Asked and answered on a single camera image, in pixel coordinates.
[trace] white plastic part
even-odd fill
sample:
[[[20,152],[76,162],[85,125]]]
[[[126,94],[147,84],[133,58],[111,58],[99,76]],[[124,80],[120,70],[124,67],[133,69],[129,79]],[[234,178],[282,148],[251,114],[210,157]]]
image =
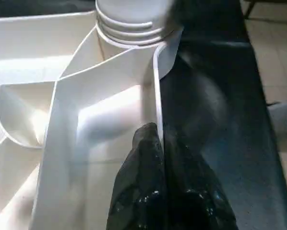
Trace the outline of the white plastic part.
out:
[[[0,84],[55,81],[96,14],[72,13],[0,19]]]
[[[30,148],[43,145],[53,82],[0,86],[0,126],[15,143]]]
[[[32,218],[39,165],[0,212],[0,230],[27,230]]]
[[[0,142],[0,212],[40,161],[42,151],[21,147],[8,138]]]
[[[172,3],[173,0],[96,0],[96,10],[100,28],[108,37],[123,44],[146,46],[159,42],[174,29],[167,20]]]
[[[156,122],[163,136],[159,78],[172,68],[179,36],[57,81],[32,230],[106,228],[113,182],[135,130]]]
[[[101,22],[95,23],[93,12],[0,19],[0,23],[8,25],[0,36],[16,36],[16,46],[10,47],[4,39],[1,43],[10,47],[10,56],[7,49],[0,50],[0,84],[4,84],[0,86],[0,132],[6,134],[0,155],[13,152],[28,169],[27,174],[14,175],[21,182],[10,188],[10,196],[4,199],[9,204],[0,206],[0,230],[8,226],[27,230],[27,215],[17,213],[17,207],[24,206],[19,199],[26,191],[21,183],[38,163],[30,161],[29,154],[36,159],[42,151],[29,229],[105,229],[113,182],[132,148],[134,131],[156,122],[163,138],[159,79],[173,66],[181,31],[172,32],[163,42],[135,46],[138,41],[112,39]],[[42,28],[37,33],[41,38],[29,32],[36,28]],[[21,34],[32,39],[25,37],[28,49],[23,53]],[[39,69],[50,71],[50,77],[38,76]],[[32,122],[35,114],[37,122]],[[15,146],[24,149],[23,159],[16,156]],[[6,165],[8,156],[2,159]],[[21,187],[21,192],[15,194],[15,187]]]

